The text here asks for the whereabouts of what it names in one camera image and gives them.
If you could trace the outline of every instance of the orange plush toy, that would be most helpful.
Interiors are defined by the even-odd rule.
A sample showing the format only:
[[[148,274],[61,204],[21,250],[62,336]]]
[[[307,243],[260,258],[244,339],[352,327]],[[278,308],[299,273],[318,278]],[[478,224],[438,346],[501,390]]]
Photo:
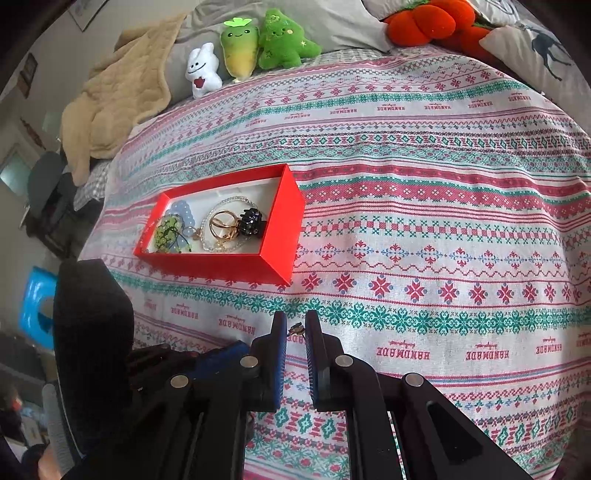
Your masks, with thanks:
[[[390,15],[388,38],[401,47],[416,47],[436,40],[440,45],[459,51],[487,64],[497,59],[479,44],[490,32],[473,25],[476,14],[465,0],[418,0],[415,6]]]

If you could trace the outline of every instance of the open gift box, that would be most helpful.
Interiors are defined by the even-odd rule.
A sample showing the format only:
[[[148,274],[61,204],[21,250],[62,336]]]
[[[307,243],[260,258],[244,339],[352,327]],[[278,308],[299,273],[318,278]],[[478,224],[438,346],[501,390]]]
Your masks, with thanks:
[[[161,218],[175,202],[190,208],[188,226],[199,231],[212,211],[230,210],[237,215],[255,204],[267,220],[262,238],[249,238],[234,251],[208,251],[199,239],[183,235],[191,251],[158,252],[155,233]],[[135,247],[134,255],[159,270],[186,277],[216,278],[256,283],[289,284],[304,215],[305,201],[285,164],[252,168],[203,179],[163,192]],[[209,229],[203,229],[210,235]]]

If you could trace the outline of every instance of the metal screw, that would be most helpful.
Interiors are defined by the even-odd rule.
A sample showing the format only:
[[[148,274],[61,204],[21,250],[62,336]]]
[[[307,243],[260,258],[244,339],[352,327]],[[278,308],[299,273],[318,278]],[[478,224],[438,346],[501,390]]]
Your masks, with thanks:
[[[243,356],[240,359],[240,364],[244,368],[253,368],[258,365],[258,358],[255,356],[251,356],[251,355]]]
[[[349,355],[339,355],[335,358],[335,363],[339,367],[350,367],[353,365],[353,359]]]
[[[423,382],[425,381],[425,379],[422,377],[422,375],[416,374],[416,373],[412,373],[412,374],[408,374],[405,377],[406,383],[408,385],[410,385],[411,387],[420,387]]]
[[[189,384],[189,379],[184,375],[176,375],[170,379],[170,385],[173,388],[184,388]]]

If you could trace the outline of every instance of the gold ring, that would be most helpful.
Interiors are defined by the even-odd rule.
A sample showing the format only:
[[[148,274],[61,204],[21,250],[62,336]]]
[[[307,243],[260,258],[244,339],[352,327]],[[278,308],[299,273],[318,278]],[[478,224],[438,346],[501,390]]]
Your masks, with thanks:
[[[234,240],[238,236],[238,228],[237,227],[233,226],[233,227],[228,227],[228,228],[230,229],[229,233],[226,233],[224,235],[219,235],[213,229],[213,225],[211,223],[209,224],[209,231],[212,233],[213,237],[218,240],[218,243],[229,242],[230,240]]]
[[[221,220],[216,218],[218,215],[221,215],[223,213],[232,216],[232,218],[234,219],[233,224],[227,225],[227,224],[223,223]],[[213,214],[213,216],[209,219],[209,224],[216,226],[218,228],[234,228],[236,225],[238,225],[239,220],[240,219],[236,216],[236,214],[234,212],[231,212],[230,210],[221,210],[220,212]]]

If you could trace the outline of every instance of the quilted blanket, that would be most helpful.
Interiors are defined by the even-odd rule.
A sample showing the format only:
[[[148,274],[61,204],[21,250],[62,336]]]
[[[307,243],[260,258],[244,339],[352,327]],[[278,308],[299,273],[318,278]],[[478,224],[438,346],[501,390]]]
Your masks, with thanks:
[[[102,258],[138,346],[203,352],[308,309],[377,371],[425,375],[537,479],[576,478],[591,412],[590,138],[558,107],[434,46],[322,56],[189,101],[113,161],[82,258]],[[291,284],[175,277],[132,251],[159,192],[289,163],[307,207]],[[288,343],[247,479],[349,478],[342,413],[315,412]]]

